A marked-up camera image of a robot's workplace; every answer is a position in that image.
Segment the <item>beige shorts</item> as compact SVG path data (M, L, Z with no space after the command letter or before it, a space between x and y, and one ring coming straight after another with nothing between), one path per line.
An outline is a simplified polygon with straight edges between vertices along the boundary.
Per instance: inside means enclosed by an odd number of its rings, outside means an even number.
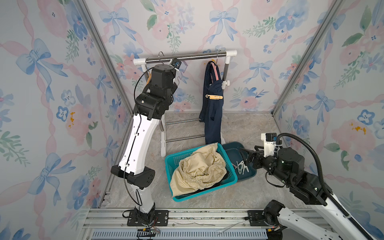
M174 170L170 187L173 197L192 194L213 187L227 174L226 161L218 143L206 145L182 159Z

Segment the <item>navy blue shorts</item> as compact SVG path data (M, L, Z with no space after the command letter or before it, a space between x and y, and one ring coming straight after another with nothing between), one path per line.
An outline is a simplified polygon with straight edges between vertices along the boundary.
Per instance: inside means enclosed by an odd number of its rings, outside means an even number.
M221 143L221 124L223 116L224 99L210 100L206 95L223 96L223 80L217 66L219 80L216 81L211 62L207 63L203 84L203 106L199 115L200 122L205 124L205 143L207 145Z

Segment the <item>pink clothes hanger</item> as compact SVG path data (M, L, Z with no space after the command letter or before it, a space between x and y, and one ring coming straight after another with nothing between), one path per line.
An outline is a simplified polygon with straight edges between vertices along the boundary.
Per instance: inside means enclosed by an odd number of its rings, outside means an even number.
M218 62L218 53L217 53L216 60L212 60L212 62L211 62L211 65L212 65L212 68L213 68L213 71L214 71L214 77L215 77L216 81L219 80L219 74L218 74L218 71L217 71L217 62Z

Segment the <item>orange clothes hanger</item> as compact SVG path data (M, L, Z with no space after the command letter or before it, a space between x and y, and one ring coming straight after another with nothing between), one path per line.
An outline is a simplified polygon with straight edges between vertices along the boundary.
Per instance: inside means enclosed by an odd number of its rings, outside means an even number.
M147 70L146 74L147 74L148 79L147 79L145 87L143 88L144 93L146 93L148 91L149 83L151 82L151 79L152 79L152 74L150 73L150 70Z

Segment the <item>black shorts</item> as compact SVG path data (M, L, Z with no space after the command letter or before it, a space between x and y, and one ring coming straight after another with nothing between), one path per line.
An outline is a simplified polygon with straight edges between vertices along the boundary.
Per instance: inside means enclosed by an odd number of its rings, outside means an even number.
M209 188L205 188L205 189L202 189L202 190L196 190L195 192L192 192L192 193L180 195L180 196L178 196L178 198L185 198L185 197L188 197L188 196L191 196L191 195L195 195L195 194L198 194L198 193L201 193L201 192L206 192L208 190L211 190L213 188L221 186L226 180L227 179L223 179L220 182L214 184L212 187L209 187Z

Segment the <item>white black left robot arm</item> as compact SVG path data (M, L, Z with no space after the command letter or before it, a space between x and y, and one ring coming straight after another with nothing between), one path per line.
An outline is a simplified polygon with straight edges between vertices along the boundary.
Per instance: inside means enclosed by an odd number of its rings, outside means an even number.
M151 68L151 79L143 92L135 97L133 126L126 151L111 173L131 187L135 203L134 216L141 222L151 224L155 218L155 203L150 185L155 170L146 167L145 159L155 128L173 103L177 89L174 82L177 69L172 65L156 65Z

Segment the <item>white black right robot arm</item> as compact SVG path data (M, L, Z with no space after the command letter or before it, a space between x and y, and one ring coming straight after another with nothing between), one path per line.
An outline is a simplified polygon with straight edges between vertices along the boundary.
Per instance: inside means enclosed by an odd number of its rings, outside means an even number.
M281 182L296 198L323 217L332 230L326 230L300 217L284 204L271 200L262 211L248 211L246 220L251 226L266 224L269 234L280 235L291 229L311 240L372 240L353 216L343 208L332 194L331 188L321 183L320 176L304 170L305 158L291 148L282 148L274 156L265 156L263 150L241 149L245 162L255 169L265 169L268 176Z

